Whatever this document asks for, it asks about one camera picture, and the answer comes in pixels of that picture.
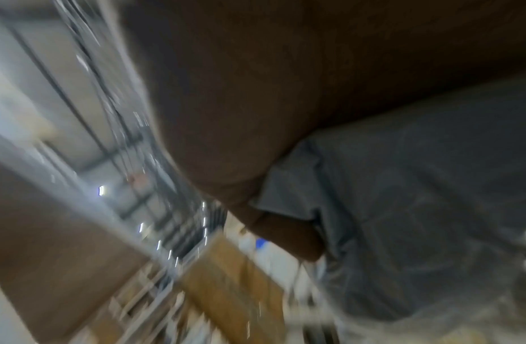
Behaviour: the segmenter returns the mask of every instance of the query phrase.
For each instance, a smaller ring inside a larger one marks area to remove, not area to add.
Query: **ceiling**
[[[133,231],[138,231],[141,223],[146,226],[158,223],[160,233],[157,237],[170,236],[169,233],[189,216],[186,210],[189,207],[185,204],[198,200],[198,196],[190,192],[172,196],[167,193],[172,205],[169,207],[163,201],[166,197],[155,192],[152,180],[135,185],[127,182],[122,170],[127,166],[131,174],[141,172],[142,162],[137,152],[140,148],[147,149],[138,132],[131,104],[119,103],[119,110],[134,137],[134,143],[127,144],[128,149],[124,149],[126,142],[121,137],[118,142],[110,130],[92,79],[79,63],[71,33],[60,20],[52,1],[0,0],[0,11],[7,19],[0,21],[0,73],[27,95],[39,114],[56,129],[52,137],[46,138],[46,143],[96,194],[100,186],[106,187],[105,202]],[[111,80],[109,85],[120,100],[135,99],[130,93],[132,90],[123,87],[129,83],[118,68],[122,64],[106,28],[98,15],[94,18],[93,26],[100,43],[96,59],[103,67],[105,79]],[[36,62],[43,64],[44,72],[22,48],[11,28],[20,35],[21,44],[26,43],[34,53]],[[53,87],[45,74],[56,81],[58,87]],[[64,92],[71,107],[60,97],[60,92]],[[174,183],[185,183],[173,171],[168,172]]]

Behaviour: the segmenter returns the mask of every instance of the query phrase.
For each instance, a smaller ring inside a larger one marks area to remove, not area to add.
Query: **plastic bag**
[[[447,333],[526,259],[526,78],[315,133],[253,205],[314,223],[312,274],[360,334]]]

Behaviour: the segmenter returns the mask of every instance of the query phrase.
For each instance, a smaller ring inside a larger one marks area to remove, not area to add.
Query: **gray fabric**
[[[446,331],[521,271],[526,79],[317,132],[253,205],[319,228],[318,282],[347,316]]]

